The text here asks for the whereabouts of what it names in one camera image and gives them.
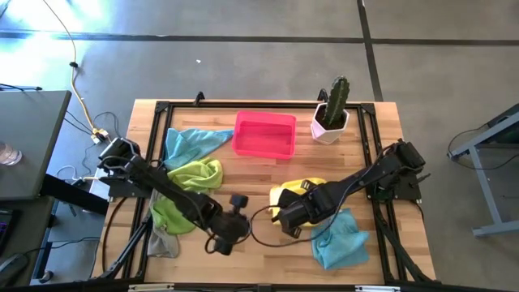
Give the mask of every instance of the gray table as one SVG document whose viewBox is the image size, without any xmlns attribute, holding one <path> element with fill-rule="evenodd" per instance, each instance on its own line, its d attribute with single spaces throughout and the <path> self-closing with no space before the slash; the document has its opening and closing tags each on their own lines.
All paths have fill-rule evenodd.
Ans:
<svg viewBox="0 0 519 292">
<path fill-rule="evenodd" d="M 15 230 L 11 233 L 4 252 L 0 255 L 0 262 L 3 262 L 6 258 L 15 253 L 25 252 L 41 247 L 53 206 L 54 198 L 49 196 L 35 200 L 0 202 L 0 208 L 18 210 L 21 215 L 15 223 Z M 29 285 L 37 257 L 38 251 L 28 254 L 29 264 L 18 276 L 14 286 Z"/>
<path fill-rule="evenodd" d="M 54 198 L 38 196 L 70 99 L 69 91 L 0 92 L 0 139 L 24 155 L 17 165 L 0 165 L 0 208 L 19 210 L 21 215 L 0 261 L 41 247 Z M 16 286 L 31 281 L 38 252 L 28 256 L 29 265 Z"/>
<path fill-rule="evenodd" d="M 21 150 L 22 160 L 0 165 L 0 200 L 39 195 L 71 92 L 0 92 L 0 140 Z"/>
<path fill-rule="evenodd" d="M 487 123 L 488 129 L 448 153 L 452 160 L 470 156 L 493 223 L 472 230 L 481 237 L 519 231 L 517 160 L 495 170 L 519 152 L 519 104 Z"/>
</svg>

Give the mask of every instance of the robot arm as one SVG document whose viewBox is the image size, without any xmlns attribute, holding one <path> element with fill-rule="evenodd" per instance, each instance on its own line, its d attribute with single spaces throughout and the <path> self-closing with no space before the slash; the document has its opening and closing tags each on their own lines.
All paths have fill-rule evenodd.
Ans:
<svg viewBox="0 0 519 292">
<path fill-rule="evenodd" d="M 178 211 L 198 228 L 215 239 L 214 250 L 229 255 L 233 245 L 249 231 L 247 218 L 239 213 L 247 205 L 247 197 L 233 197 L 237 201 L 231 212 L 224 212 L 221 205 L 208 195 L 184 191 L 169 180 L 166 172 L 152 167 L 140 156 L 139 146 L 126 139 L 115 139 L 99 156 L 102 168 L 109 177 L 101 181 L 124 184 L 129 192 L 156 189 L 175 203 Z"/>
<path fill-rule="evenodd" d="M 307 192 L 301 196 L 284 190 L 280 196 L 279 220 L 284 233 L 297 238 L 299 226 L 306 222 L 316 224 L 332 216 L 348 195 L 373 187 L 388 189 L 404 175 L 416 175 L 422 171 L 425 161 L 410 142 L 398 140 L 386 148 L 372 166 L 368 166 L 339 182 L 313 185 L 305 182 Z"/>
</svg>

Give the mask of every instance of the glass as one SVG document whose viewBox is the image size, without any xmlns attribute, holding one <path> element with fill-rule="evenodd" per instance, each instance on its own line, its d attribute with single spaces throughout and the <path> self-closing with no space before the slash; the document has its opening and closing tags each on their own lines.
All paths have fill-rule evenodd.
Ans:
<svg viewBox="0 0 519 292">
<path fill-rule="evenodd" d="M 15 165 L 22 159 L 22 152 L 0 141 L 0 164 Z"/>
</svg>

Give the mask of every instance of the pink container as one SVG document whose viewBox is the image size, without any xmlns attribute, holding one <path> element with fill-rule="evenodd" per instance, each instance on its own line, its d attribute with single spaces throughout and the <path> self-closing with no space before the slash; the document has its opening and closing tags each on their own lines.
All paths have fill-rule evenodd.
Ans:
<svg viewBox="0 0 519 292">
<path fill-rule="evenodd" d="M 238 155 L 289 159 L 295 149 L 295 117 L 240 110 L 234 126 L 233 149 Z"/>
</svg>

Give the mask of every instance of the cactus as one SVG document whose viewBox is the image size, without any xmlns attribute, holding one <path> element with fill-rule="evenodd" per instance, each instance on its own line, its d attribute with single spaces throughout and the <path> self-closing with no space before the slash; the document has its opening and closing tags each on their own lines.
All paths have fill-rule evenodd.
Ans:
<svg viewBox="0 0 519 292">
<path fill-rule="evenodd" d="M 328 103 L 324 112 L 323 122 L 331 125 L 333 122 L 341 118 L 342 110 L 345 107 L 346 100 L 350 94 L 350 83 L 344 76 L 335 78 L 332 84 L 332 91 L 328 97 Z"/>
</svg>

